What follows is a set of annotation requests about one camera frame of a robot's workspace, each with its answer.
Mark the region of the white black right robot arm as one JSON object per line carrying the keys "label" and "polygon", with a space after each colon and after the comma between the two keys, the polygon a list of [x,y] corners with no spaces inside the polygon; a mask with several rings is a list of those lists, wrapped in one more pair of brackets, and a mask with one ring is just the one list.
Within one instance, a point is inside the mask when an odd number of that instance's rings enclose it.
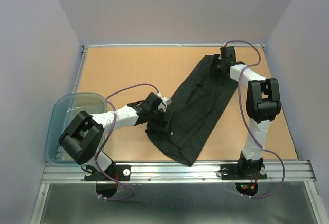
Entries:
{"label": "white black right robot arm", "polygon": [[266,179],[263,164],[264,144],[270,125],[281,111],[278,80],[259,75],[243,62],[238,62],[235,48],[232,46],[220,48],[220,56],[212,61],[211,73],[237,81],[239,106],[242,114],[244,112],[241,87],[247,89],[246,112],[249,123],[243,118],[248,130],[246,143],[236,164],[220,165],[222,179],[247,180],[254,176]]}

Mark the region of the clear teal plastic bin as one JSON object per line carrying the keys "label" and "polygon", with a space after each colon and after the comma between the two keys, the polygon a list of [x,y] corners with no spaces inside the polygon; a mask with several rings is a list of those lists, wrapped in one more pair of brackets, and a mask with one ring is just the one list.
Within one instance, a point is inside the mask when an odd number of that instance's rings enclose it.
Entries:
{"label": "clear teal plastic bin", "polygon": [[89,114],[101,114],[107,111],[105,99],[96,93],[74,93],[57,100],[50,119],[45,160],[56,167],[77,167],[74,160],[59,146],[58,139],[73,118],[81,111]]}

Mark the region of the aluminium front mounting rail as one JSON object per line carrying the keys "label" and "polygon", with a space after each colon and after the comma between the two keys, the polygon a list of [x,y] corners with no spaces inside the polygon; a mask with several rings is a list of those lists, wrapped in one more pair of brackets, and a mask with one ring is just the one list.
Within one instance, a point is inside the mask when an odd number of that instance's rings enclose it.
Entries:
{"label": "aluminium front mounting rail", "polygon": [[[224,161],[201,161],[192,167],[186,167],[176,162],[130,162],[131,173],[127,184],[145,183],[224,183],[219,174],[220,165]],[[285,160],[285,182],[316,181],[310,161]],[[85,173],[79,167],[44,167],[41,183],[69,184],[89,183],[101,184],[110,181],[87,181]]]}

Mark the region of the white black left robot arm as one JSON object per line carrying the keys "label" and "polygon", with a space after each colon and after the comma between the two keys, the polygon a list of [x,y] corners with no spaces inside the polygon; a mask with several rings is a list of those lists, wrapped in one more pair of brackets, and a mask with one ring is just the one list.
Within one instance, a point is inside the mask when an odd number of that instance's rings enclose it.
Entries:
{"label": "white black left robot arm", "polygon": [[160,121],[167,114],[171,98],[150,93],[146,99],[106,113],[79,112],[62,132],[58,144],[78,165],[95,168],[104,180],[114,175],[114,161],[103,151],[108,136],[115,130],[149,121]]}

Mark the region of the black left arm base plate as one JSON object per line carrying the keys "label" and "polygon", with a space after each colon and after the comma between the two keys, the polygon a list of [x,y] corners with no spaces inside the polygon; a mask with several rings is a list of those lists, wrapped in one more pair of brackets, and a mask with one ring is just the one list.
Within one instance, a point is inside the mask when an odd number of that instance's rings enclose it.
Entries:
{"label": "black left arm base plate", "polygon": [[[96,168],[90,165],[81,166],[82,171],[84,171],[85,181],[109,181],[109,179]],[[111,178],[117,181],[129,181],[131,175],[131,166],[128,164],[120,165],[115,164],[109,167],[109,169],[105,170],[105,173]]]}

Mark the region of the black pinstriped long sleeve shirt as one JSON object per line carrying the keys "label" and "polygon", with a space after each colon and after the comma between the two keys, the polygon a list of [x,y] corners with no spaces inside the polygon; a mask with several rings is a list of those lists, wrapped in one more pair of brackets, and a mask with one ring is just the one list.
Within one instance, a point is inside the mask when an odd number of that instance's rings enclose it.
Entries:
{"label": "black pinstriped long sleeve shirt", "polygon": [[170,122],[158,131],[155,122],[147,124],[149,140],[167,157],[191,166],[200,155],[237,89],[237,81],[212,69],[219,55],[204,56],[171,97],[167,107]]}

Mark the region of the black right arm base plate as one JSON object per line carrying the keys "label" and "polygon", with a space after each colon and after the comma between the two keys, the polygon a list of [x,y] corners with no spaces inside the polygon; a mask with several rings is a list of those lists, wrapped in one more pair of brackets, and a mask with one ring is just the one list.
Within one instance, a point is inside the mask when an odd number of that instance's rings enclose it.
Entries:
{"label": "black right arm base plate", "polygon": [[260,167],[251,167],[241,169],[237,164],[221,164],[220,173],[223,180],[251,180],[257,178],[258,180],[267,179],[265,173],[265,165]]}

